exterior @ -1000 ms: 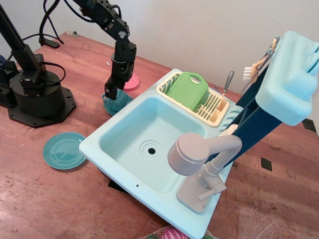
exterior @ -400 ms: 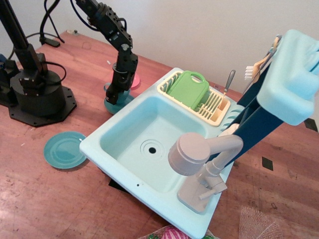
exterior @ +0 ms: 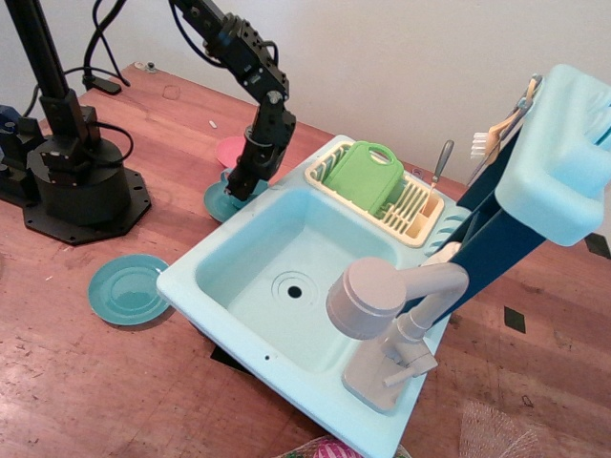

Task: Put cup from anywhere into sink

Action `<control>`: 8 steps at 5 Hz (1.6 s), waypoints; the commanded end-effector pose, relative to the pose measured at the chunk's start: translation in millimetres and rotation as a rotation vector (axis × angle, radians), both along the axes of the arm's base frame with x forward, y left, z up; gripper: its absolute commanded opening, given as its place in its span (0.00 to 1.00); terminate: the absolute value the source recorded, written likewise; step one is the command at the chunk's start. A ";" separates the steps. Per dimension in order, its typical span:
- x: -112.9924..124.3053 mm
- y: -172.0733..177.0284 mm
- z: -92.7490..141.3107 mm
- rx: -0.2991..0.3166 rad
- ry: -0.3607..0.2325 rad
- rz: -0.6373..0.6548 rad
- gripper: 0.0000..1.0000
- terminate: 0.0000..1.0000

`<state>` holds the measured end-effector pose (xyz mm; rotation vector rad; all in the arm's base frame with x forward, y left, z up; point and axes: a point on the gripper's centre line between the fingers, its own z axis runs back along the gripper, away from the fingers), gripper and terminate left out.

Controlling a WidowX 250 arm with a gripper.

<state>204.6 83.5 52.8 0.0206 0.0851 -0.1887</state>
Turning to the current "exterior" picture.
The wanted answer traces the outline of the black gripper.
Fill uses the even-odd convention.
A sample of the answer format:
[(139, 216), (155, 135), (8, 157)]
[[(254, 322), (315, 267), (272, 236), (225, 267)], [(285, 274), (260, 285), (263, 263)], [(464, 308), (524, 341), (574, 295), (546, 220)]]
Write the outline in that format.
[[(259, 143), (248, 138), (236, 167), (227, 176), (225, 193), (237, 200), (248, 200), (251, 194), (260, 195), (266, 191), (268, 181), (282, 164), (285, 151), (285, 146)], [(258, 180), (254, 190), (253, 179)]]

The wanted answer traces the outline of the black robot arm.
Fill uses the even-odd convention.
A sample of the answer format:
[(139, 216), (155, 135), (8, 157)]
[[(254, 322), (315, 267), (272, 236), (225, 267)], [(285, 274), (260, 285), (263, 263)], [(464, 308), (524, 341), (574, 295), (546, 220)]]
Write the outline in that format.
[[(230, 196), (245, 201), (259, 182), (276, 174), (296, 126), (294, 114), (284, 106), (289, 99), (289, 82), (278, 68), (277, 45), (263, 40), (239, 16), (223, 13), (212, 1), (171, 1), (169, 5), (187, 44), (197, 48), (183, 23), (203, 40), (203, 49), (196, 53), (209, 64), (228, 70), (259, 103), (253, 124), (244, 134), (243, 152), (226, 185)], [(7, 7), (38, 89), (52, 100), (65, 99), (70, 88), (40, 3), (9, 1)]]

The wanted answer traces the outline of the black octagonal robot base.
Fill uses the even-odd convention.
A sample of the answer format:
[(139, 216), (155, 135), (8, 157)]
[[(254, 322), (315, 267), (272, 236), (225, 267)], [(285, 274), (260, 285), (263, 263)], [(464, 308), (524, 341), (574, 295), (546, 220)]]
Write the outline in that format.
[(125, 167), (95, 169), (73, 187), (3, 163), (1, 199), (22, 209), (26, 228), (73, 246), (128, 234), (152, 205), (142, 175)]

